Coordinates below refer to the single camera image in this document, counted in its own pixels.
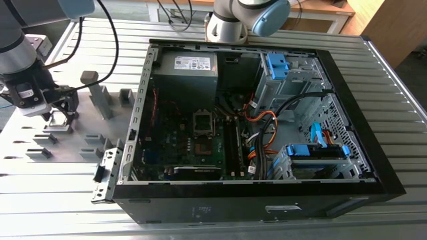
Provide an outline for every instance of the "slotted metal table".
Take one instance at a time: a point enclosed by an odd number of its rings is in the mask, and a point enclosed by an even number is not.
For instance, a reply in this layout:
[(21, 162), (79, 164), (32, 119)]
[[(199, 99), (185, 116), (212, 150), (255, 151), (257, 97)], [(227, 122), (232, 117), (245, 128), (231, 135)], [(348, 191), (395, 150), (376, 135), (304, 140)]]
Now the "slotted metal table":
[[(81, 84), (83, 70), (97, 71), (103, 76), (113, 62), (115, 42), (108, 21), (87, 18), (83, 25), (83, 40), (75, 57), (69, 63), (52, 69), (57, 83), (71, 86)], [(137, 89), (149, 38), (204, 41), (203, 25), (193, 25), (180, 33), (160, 22), (115, 20), (115, 26), (120, 58), (115, 73), (103, 84), (112, 96), (119, 89)], [(72, 22), (48, 63), (65, 58), (72, 52), (77, 31), (79, 23)], [(137, 225), (116, 204), (91, 204), (92, 174), (99, 160), (83, 159), (76, 153), (85, 145), (83, 134), (93, 130), (105, 137), (117, 138), (115, 128), (127, 129), (129, 115), (115, 110), (117, 117), (113, 124), (107, 124), (99, 119), (99, 114), (93, 116), (88, 92), (83, 90), (73, 140), (68, 139), (71, 136), (60, 135), (59, 145), (43, 146), (53, 157), (40, 160), (25, 155), (27, 149), (40, 148), (32, 140), (45, 126), (40, 118), (27, 118), (15, 112), (0, 135), (0, 237), (44, 240), (73, 236), (103, 240), (426, 237), (427, 115), (374, 44), (358, 36), (297, 31), (279, 31), (271, 37), (251, 35), (249, 44), (331, 52), (407, 194), (388, 202), (364, 206), (335, 219), (224, 222), (199, 226)]]

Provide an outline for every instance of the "floor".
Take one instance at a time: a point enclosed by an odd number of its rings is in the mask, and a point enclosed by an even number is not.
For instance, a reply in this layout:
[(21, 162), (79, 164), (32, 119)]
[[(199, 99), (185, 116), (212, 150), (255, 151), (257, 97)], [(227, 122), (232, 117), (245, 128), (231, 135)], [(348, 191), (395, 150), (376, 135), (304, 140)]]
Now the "floor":
[[(113, 19), (148, 21), (148, 10), (140, 4), (128, 1), (104, 0), (104, 5), (109, 11)], [(203, 24), (205, 12), (196, 12), (193, 14), (193, 23)], [(99, 6), (96, 6), (95, 13), (89, 15), (91, 18), (105, 18), (105, 14)], [(160, 11), (160, 21), (167, 22), (168, 18)], [(69, 21), (60, 21), (45, 24), (43, 26), (25, 29), (25, 33), (47, 35), (53, 46), (59, 42), (63, 32), (68, 26)], [(427, 59), (419, 60), (416, 53), (412, 53), (399, 67), (395, 69), (400, 79), (404, 81), (408, 89), (411, 90), (418, 101), (427, 109)], [(7, 101), (0, 98), (0, 107), (9, 105)], [(0, 109), (0, 130), (5, 126), (8, 119), (12, 115), (15, 107)]]

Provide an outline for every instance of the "black power cable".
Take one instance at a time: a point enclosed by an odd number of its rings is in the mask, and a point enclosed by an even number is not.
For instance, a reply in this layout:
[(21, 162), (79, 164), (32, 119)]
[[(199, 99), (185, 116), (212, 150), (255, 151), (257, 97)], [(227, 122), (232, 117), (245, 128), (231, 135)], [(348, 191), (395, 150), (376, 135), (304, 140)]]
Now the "black power cable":
[(113, 62), (112, 62), (112, 66), (111, 66), (111, 69), (109, 69), (108, 74), (107, 74), (100, 80), (97, 80), (96, 82), (92, 82), (92, 83), (89, 83), (89, 84), (87, 84), (87, 85), (79, 86), (79, 87), (76, 87), (76, 88), (65, 91), (65, 92), (64, 92), (65, 94), (73, 93), (73, 92), (76, 92), (76, 91), (79, 91), (79, 90), (81, 90), (81, 89), (84, 89), (84, 88), (88, 88), (88, 87), (91, 87), (91, 86), (93, 86), (93, 85), (100, 84), (101, 82), (104, 82), (104, 81), (109, 78), (109, 76), (113, 74), (113, 71), (115, 71), (116, 66), (117, 66), (119, 49), (120, 49), (120, 48), (119, 48), (119, 36), (117, 36), (117, 31), (116, 31), (115, 23), (113, 23), (113, 20), (112, 20), (112, 16), (109, 15), (109, 12), (108, 12), (108, 10), (107, 10), (107, 8), (105, 8), (101, 0), (96, 0), (96, 1), (97, 1), (99, 5), (100, 5), (100, 7), (101, 7), (101, 9), (103, 9), (103, 11), (104, 11), (104, 13), (105, 13), (105, 15), (107, 15), (108, 22), (109, 22), (109, 25), (111, 25), (112, 34), (113, 34), (113, 41), (115, 41), (115, 56), (113, 56)]
[[(279, 117), (281, 110), (285, 110), (300, 99), (303, 99), (305, 97), (323, 98), (330, 93), (332, 93), (332, 91), (326, 90), (326, 91), (317, 91), (317, 92), (305, 92), (305, 93), (301, 93), (299, 95), (289, 97), (283, 102), (283, 104), (280, 105), (277, 110), (275, 111), (276, 118)], [(256, 163), (259, 164), (259, 165), (256, 165), (255, 177), (257, 177), (260, 180), (264, 180), (267, 177), (267, 158), (265, 158), (265, 152), (264, 152), (264, 146), (263, 146), (263, 138), (264, 138), (264, 132), (265, 132), (269, 124), (272, 123), (272, 121), (273, 121), (273, 118), (269, 117), (268, 120), (265, 121), (261, 129), (259, 130), (257, 139), (255, 141)]]
[(160, 5), (160, 8), (161, 8), (165, 16), (167, 16), (167, 19), (168, 19), (167, 22), (168, 22), (168, 25), (171, 26), (171, 28), (173, 29), (173, 31), (175, 31), (175, 32), (184, 32), (184, 31), (189, 28), (189, 26), (191, 26), (191, 24), (192, 24), (192, 21), (193, 21), (193, 5), (192, 5), (191, 0), (188, 0), (188, 5), (189, 5), (189, 20), (188, 20), (188, 22), (187, 22), (187, 19), (184, 18), (184, 14), (183, 14), (181, 9), (180, 9), (176, 1), (173, 0), (173, 3), (175, 3), (175, 5), (176, 5), (176, 7), (177, 7), (177, 10), (180, 11), (180, 15), (181, 15), (181, 17), (183, 17), (183, 19), (184, 19), (184, 21), (185, 21), (185, 23), (187, 23), (187, 26), (185, 26), (184, 28), (176, 28), (176, 27), (172, 25), (173, 21), (172, 21), (172, 19), (171, 19), (171, 16), (169, 16), (169, 14), (168, 14), (168, 11), (167, 11), (165, 7), (163, 6), (160, 0), (157, 0), (157, 3), (159, 3), (159, 5)]
[(177, 11), (179, 11), (179, 13), (180, 13), (181, 19), (184, 20), (185, 24), (188, 24), (187, 19), (185, 19), (185, 17), (184, 17), (183, 10), (181, 10), (181, 8), (180, 8), (179, 4), (176, 3), (176, 1), (175, 1), (175, 0), (172, 0), (172, 1), (173, 1), (173, 3), (175, 3), (175, 6), (176, 6)]
[(75, 56), (76, 52), (77, 52), (77, 49), (79, 49), (79, 46), (80, 46), (80, 41), (81, 41), (81, 34), (83, 34), (83, 21), (84, 21), (84, 18), (80, 17), (79, 18), (79, 36), (77, 36), (77, 42), (75, 43), (75, 47), (73, 47), (73, 50), (69, 54), (69, 56), (67, 58), (64, 58), (63, 60), (59, 60), (57, 62), (53, 62), (51, 63), (49, 65), (45, 65), (44, 67), (47, 69), (51, 69), (61, 64), (65, 64), (68, 63), (69, 59), (72, 59), (72, 57)]
[(293, 23), (293, 26), (291, 27), (289, 30), (293, 30), (296, 28), (296, 26), (300, 24), (301, 17), (303, 17), (303, 5), (301, 5), (300, 0), (296, 0), (296, 1), (297, 1), (297, 5), (299, 5), (297, 17), (296, 17), (296, 21)]

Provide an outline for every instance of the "power supply label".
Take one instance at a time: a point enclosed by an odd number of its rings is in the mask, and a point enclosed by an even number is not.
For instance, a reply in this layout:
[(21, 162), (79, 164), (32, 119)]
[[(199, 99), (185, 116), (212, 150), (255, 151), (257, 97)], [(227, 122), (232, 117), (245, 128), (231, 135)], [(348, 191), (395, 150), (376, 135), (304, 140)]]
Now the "power supply label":
[(211, 70), (211, 59), (208, 57), (177, 56), (175, 58), (175, 69), (181, 70)]

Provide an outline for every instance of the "expansion slot bracket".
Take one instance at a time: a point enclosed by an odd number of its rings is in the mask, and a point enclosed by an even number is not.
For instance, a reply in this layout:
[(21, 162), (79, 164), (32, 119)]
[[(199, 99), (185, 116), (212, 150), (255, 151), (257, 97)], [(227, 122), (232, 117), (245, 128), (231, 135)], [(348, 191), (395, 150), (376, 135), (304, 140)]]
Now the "expansion slot bracket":
[(93, 204), (113, 204), (113, 192), (117, 183), (123, 150), (117, 147), (105, 150), (101, 162), (96, 166), (92, 192)]

